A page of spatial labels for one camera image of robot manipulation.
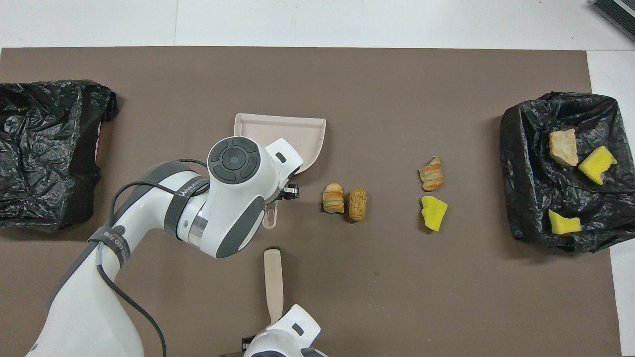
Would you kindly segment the striped croissant bread piece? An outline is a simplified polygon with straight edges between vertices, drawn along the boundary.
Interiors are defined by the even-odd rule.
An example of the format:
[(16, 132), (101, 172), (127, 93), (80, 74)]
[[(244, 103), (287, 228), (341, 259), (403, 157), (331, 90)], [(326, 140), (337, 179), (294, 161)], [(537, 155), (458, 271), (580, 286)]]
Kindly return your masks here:
[(443, 186), (445, 179), (440, 156), (434, 156), (429, 164), (419, 169), (419, 177), (425, 192), (431, 192)]
[(549, 154), (563, 167), (578, 165), (575, 130), (567, 129), (549, 133)]
[(344, 213), (343, 187), (337, 183), (329, 183), (322, 193), (322, 207), (326, 213)]

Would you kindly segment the beige plastic dustpan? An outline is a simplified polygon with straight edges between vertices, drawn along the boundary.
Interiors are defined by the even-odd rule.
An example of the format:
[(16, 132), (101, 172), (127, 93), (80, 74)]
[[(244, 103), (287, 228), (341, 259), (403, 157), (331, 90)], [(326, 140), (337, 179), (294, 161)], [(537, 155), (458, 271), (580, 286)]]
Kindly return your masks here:
[(267, 219), (267, 205), (315, 162), (325, 129), (324, 119), (236, 115), (234, 135), (209, 152), (211, 189), (201, 212), (216, 214), (211, 222), (229, 219), (223, 234), (251, 238)]

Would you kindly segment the beige brush with black bristles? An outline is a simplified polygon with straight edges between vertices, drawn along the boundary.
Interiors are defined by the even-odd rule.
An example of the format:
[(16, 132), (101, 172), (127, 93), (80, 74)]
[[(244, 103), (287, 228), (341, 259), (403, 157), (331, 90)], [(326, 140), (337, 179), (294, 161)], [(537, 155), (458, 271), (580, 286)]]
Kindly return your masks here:
[(277, 247), (269, 247), (263, 254), (265, 295), (270, 323), (274, 324), (283, 316), (284, 285), (281, 251)]

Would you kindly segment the brown bread roll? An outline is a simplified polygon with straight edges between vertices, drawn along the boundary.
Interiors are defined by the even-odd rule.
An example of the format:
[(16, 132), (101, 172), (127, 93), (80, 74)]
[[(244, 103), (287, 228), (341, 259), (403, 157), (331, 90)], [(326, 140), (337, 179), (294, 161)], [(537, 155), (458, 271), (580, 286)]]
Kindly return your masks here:
[(367, 214), (368, 196), (367, 191), (358, 187), (349, 192), (348, 215), (354, 222), (362, 221)]

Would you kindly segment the yellow sponge wedge piece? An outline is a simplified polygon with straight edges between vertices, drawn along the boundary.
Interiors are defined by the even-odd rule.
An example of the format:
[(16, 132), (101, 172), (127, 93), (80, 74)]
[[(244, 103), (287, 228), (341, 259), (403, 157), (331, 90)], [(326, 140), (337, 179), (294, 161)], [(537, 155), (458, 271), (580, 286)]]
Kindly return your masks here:
[(433, 196), (424, 196), (420, 199), (420, 202), (424, 225), (428, 229), (438, 232), (441, 228), (443, 217), (447, 212), (447, 203)]

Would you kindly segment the green and yellow sponge piece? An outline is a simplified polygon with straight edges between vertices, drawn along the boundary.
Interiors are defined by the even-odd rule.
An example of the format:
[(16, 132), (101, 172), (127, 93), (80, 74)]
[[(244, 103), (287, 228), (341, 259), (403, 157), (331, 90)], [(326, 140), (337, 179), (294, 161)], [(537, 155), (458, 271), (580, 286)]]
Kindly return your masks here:
[(553, 210), (548, 210), (548, 217), (551, 224), (551, 231), (556, 235), (565, 235), (581, 231), (581, 221), (578, 217), (563, 217)]

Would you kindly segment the notched yellow sponge piece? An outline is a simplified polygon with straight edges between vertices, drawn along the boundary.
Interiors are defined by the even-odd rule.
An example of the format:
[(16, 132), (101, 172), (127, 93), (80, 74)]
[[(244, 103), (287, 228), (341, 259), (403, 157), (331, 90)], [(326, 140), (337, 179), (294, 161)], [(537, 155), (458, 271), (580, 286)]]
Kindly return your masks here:
[(603, 185), (604, 172), (608, 171), (612, 165), (618, 163), (617, 159), (609, 151), (608, 147), (602, 145), (594, 149), (585, 160), (583, 160), (578, 169), (585, 176), (597, 185)]

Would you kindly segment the black bag lined bin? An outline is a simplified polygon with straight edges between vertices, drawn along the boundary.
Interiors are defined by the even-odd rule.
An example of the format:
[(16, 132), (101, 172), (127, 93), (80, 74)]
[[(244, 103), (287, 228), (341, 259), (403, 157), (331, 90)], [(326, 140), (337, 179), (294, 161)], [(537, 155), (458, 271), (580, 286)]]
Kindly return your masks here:
[(100, 129), (118, 113), (116, 93), (95, 81), (0, 83), (0, 228), (89, 221)]
[[(549, 154), (549, 133), (574, 129), (578, 165)], [(600, 146), (618, 163), (597, 185), (578, 169)], [(596, 252), (635, 239), (635, 162), (621, 109), (612, 97), (551, 92), (509, 108), (500, 124), (500, 161), (515, 239), (567, 252)], [(581, 231), (556, 235), (548, 210), (578, 217)]]

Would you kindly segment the brown table mat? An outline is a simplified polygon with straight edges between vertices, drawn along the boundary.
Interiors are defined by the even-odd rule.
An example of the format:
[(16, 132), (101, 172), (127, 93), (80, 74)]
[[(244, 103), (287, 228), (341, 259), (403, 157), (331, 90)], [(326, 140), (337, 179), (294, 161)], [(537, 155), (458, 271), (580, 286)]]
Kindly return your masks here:
[[(285, 305), (321, 327), (331, 357), (616, 356), (610, 254), (516, 241), (499, 159), (504, 111), (551, 91), (590, 92), (585, 52), (394, 48), (5, 48), (0, 83), (90, 79), (115, 91), (102, 126), (91, 221), (54, 234), (0, 229), (0, 357), (24, 357), (48, 297), (113, 195), (161, 161), (205, 160), (237, 113), (324, 118), (319, 158), (293, 177), (277, 227), (216, 260), (161, 230), (117, 285), (156, 319), (172, 357), (240, 349), (268, 323), (263, 251), (283, 254)], [(444, 184), (419, 169), (440, 156)], [(343, 187), (344, 213), (322, 193)], [(367, 214), (348, 215), (367, 191)], [(438, 232), (421, 198), (448, 208)]]

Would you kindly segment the black grille device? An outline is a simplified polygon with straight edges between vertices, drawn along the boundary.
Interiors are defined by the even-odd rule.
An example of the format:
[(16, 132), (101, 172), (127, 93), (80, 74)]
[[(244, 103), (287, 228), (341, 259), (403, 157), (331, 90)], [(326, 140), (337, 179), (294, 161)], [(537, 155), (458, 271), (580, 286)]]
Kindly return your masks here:
[(635, 0), (592, 0), (591, 6), (616, 26), (635, 30)]

